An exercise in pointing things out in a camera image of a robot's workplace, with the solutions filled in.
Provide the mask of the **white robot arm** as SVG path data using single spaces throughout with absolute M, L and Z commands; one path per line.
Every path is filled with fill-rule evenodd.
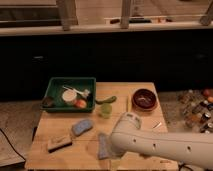
M 116 156 L 134 152 L 213 169 L 213 133 L 143 131 L 141 117 L 123 113 L 109 141 Z

